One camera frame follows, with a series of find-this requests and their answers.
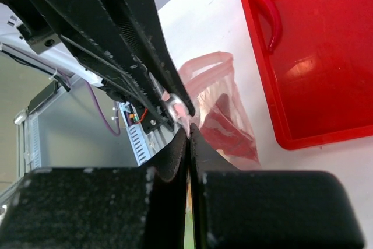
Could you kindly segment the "clear zip top bag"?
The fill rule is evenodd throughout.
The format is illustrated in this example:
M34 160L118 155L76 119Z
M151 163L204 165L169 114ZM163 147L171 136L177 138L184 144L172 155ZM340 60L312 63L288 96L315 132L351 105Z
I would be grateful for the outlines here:
M163 99L189 138L191 170L259 170L256 140L234 80L233 55L206 54L184 63L178 73L195 113L175 94L165 92Z

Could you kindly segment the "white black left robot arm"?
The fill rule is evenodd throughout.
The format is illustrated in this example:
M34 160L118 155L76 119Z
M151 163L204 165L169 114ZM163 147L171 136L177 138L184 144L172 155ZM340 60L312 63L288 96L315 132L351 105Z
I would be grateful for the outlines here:
M195 114L154 0L1 0L1 46L144 108L169 130Z

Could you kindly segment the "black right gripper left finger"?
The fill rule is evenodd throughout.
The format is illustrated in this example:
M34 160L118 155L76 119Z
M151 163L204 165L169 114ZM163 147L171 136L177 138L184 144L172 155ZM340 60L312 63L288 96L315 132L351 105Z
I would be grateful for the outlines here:
M43 168L18 185L2 248L182 248L187 136L139 167Z

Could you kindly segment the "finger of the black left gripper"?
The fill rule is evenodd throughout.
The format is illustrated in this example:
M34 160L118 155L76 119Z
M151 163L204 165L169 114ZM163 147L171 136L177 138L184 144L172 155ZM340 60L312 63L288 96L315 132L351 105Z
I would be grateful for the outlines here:
M162 98L165 88L125 44L100 0L1 0L23 22L28 43L62 43L85 70L103 79L116 101L143 107L157 123L174 126Z
M168 52L154 0L100 0L130 52L169 93L178 96L190 115L195 107Z

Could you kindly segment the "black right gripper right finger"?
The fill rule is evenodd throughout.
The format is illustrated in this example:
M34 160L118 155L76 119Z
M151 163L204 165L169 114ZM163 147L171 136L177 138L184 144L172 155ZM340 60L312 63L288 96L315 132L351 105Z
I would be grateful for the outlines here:
M318 170L242 171L196 125L189 139L196 248L363 248L336 176Z

